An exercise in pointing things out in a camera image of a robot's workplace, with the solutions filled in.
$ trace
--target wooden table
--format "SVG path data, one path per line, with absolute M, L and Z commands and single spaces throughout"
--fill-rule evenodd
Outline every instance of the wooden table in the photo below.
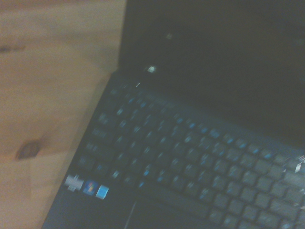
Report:
M 0 12 L 1 229 L 41 227 L 117 66 L 125 1 L 50 2 Z M 38 155 L 15 159 L 31 140 Z

